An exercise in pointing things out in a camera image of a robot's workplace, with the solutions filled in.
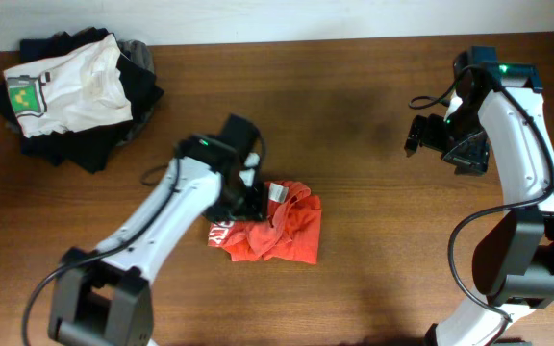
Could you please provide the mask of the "orange red t-shirt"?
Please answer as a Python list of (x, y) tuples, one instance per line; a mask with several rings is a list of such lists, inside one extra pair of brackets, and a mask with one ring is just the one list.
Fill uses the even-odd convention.
[(317, 264), (320, 198), (297, 181), (272, 181), (266, 186), (267, 219), (213, 223), (207, 245), (224, 250), (233, 262), (280, 259)]

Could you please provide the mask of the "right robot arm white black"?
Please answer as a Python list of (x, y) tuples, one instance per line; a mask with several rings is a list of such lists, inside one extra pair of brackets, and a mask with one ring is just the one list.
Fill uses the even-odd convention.
[(520, 319), (554, 302), (554, 150), (541, 82), (530, 64), (457, 65), (439, 98), (445, 115), (414, 118), (404, 148), (440, 153), (463, 173), (494, 161), (503, 201), (499, 222), (472, 255), (464, 300), (424, 336), (427, 345), (496, 345)]

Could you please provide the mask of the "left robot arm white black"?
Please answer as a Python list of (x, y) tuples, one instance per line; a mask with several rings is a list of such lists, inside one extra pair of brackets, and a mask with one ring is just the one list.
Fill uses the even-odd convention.
[(164, 262), (199, 217), (260, 220), (264, 139), (191, 136), (132, 216), (85, 252), (71, 248), (45, 281), (54, 291), (48, 337), (61, 345), (152, 345), (152, 288)]

